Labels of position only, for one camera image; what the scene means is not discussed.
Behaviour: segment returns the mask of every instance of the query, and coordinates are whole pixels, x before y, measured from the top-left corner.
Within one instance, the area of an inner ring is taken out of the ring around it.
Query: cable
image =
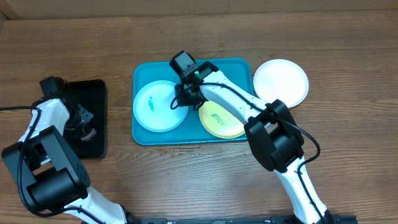
[[[203,86],[203,85],[213,85],[213,86],[220,86],[220,87],[222,87],[222,88],[227,88],[228,90],[232,91],[235,95],[237,95],[238,97],[240,97],[240,99],[242,99],[245,103],[247,103],[247,104],[248,104],[249,106],[251,106],[252,108],[254,108],[254,109],[256,109],[256,110],[258,110],[258,111],[260,111],[260,112],[263,112],[263,111],[264,111],[264,110],[260,109],[258,106],[256,106],[254,103],[252,103],[252,102],[250,102],[248,99],[246,99],[242,94],[240,94],[240,93],[239,93],[238,91],[236,91],[234,88],[232,88],[232,87],[230,87],[230,86],[228,86],[228,85],[225,85],[225,84],[223,84],[223,83],[200,83],[200,84],[195,85],[195,86],[190,86],[190,87],[184,89],[184,91],[181,91],[180,94],[178,94],[178,95],[175,96],[175,98],[173,99],[173,101],[172,101],[172,103],[171,103],[171,105],[170,105],[170,108],[171,108],[172,110],[174,110],[175,108],[177,108],[177,107],[179,106],[179,104],[177,103],[177,106],[173,107],[173,103],[174,103],[175,100],[177,100],[177,98],[178,98],[182,93],[185,94],[188,90],[191,90],[191,89],[193,89],[193,88],[197,88],[197,87]],[[302,134],[304,134],[306,137],[309,138],[309,140],[311,140],[311,141],[314,143],[315,147],[317,147],[317,153],[316,153],[313,157],[307,159],[306,161],[304,161],[304,162],[302,162],[300,165],[298,165],[298,167],[297,167],[297,175],[298,175],[298,178],[300,179],[300,182],[301,182],[301,184],[302,184],[302,186],[303,186],[303,188],[304,188],[305,193],[307,194],[308,199],[310,200],[310,203],[314,206],[314,208],[315,208],[315,210],[317,211],[317,213],[318,213],[318,215],[319,215],[320,220],[322,221],[322,223],[325,223],[325,221],[324,221],[324,219],[323,219],[323,215],[321,214],[321,212],[319,211],[319,208],[317,207],[317,205],[316,205],[315,202],[313,201],[313,199],[312,199],[312,197],[311,197],[311,195],[310,195],[310,192],[309,192],[308,189],[307,189],[307,186],[305,186],[304,180],[303,180],[303,178],[302,178],[302,173],[301,173],[301,171],[300,171],[300,170],[301,170],[301,167],[303,167],[305,164],[308,164],[309,162],[312,162],[312,161],[314,161],[316,158],[319,157],[319,155],[320,155],[320,153],[321,153],[321,147],[319,146],[319,143],[317,142],[317,140],[315,140],[314,137],[312,137],[309,133],[307,133],[306,131],[304,131],[302,128],[300,128],[300,127],[298,127],[298,126],[296,126],[296,125],[294,125],[294,124],[292,124],[292,123],[289,123],[289,122],[283,120],[282,118],[278,118],[277,116],[274,116],[274,115],[273,115],[273,117],[274,117],[274,119],[276,119],[277,121],[279,121],[279,122],[281,122],[281,123],[284,123],[284,124],[287,124],[287,125],[289,125],[290,127],[295,128],[296,130],[300,131]]]
[[[70,210],[76,210],[78,213],[83,213],[85,214],[87,217],[89,217],[90,219],[92,219],[94,222],[96,223],[100,223],[102,224],[103,222],[99,219],[97,219],[95,216],[93,216],[92,214],[90,214],[89,212],[87,212],[86,210],[80,208],[80,207],[68,207],[68,208],[61,208],[59,211],[57,212],[51,212],[51,213],[40,213],[40,212],[36,212],[32,209],[32,207],[27,203],[23,188],[22,188],[22,162],[24,160],[24,155],[25,155],[25,149],[26,149],[26,141],[27,139],[30,139],[31,136],[33,135],[33,132],[36,129],[37,123],[40,120],[40,116],[42,111],[39,108],[35,108],[32,106],[11,106],[11,107],[4,107],[4,108],[0,108],[0,111],[6,111],[6,110],[36,110],[37,111],[37,116],[35,121],[33,122],[33,125],[29,127],[29,132],[26,136],[26,138],[24,139],[24,142],[22,142],[22,144],[18,145],[21,146],[21,151],[19,153],[19,159],[18,159],[18,166],[17,166],[17,188],[18,188],[18,194],[19,197],[21,198],[22,203],[24,204],[25,208],[30,211],[30,213],[38,216],[38,217],[52,217],[55,215],[59,215],[61,213],[70,211]]]

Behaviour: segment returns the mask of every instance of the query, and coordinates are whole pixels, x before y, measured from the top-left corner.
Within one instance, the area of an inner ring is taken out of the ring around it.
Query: wooden surface
[[[10,19],[398,9],[396,0],[0,0]]]
[[[143,62],[241,57],[252,73],[285,58],[308,75],[292,109],[322,147],[308,172],[332,213],[360,223],[398,219],[398,13],[300,12],[227,16],[5,21],[0,106],[30,105],[39,80],[101,78],[108,87],[108,155],[84,160],[91,183],[137,217],[219,218],[292,214],[275,174],[247,142],[143,147],[131,137],[132,74]],[[28,111],[0,113],[0,148],[26,130]],[[315,147],[306,140],[307,157]],[[0,223],[72,223],[31,215],[0,162]]]

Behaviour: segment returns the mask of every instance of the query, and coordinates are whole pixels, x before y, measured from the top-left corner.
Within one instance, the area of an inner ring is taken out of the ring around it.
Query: white plate
[[[297,64],[284,59],[263,63],[254,74],[254,90],[270,103],[280,99],[288,108],[297,106],[308,93],[308,78]]]
[[[137,93],[132,110],[138,123],[154,132],[170,131],[185,119],[188,107],[170,109],[175,97],[175,83],[159,80],[142,87]]]

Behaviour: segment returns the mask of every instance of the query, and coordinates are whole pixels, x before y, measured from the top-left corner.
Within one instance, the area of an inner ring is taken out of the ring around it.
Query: tray
[[[197,63],[202,64],[205,61],[209,61],[216,65],[233,83],[248,93],[253,94],[251,69],[247,61],[241,58],[219,58],[197,60]],[[169,66],[169,62],[143,63],[135,69],[133,74],[132,101],[134,101],[134,98],[142,87],[157,80],[168,80],[174,83],[180,83],[178,75]],[[220,139],[210,134],[201,124],[198,111],[194,111],[192,106],[190,106],[184,121],[171,131],[164,133],[148,131],[137,122],[134,113],[132,113],[131,129],[133,139],[138,144],[144,146],[243,141],[247,139],[245,134],[234,139]]]

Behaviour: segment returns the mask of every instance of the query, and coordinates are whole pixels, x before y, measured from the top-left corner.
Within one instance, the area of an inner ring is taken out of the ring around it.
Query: yellow plate
[[[244,134],[243,124],[213,101],[207,101],[199,109],[199,118],[203,127],[216,137],[231,139]]]

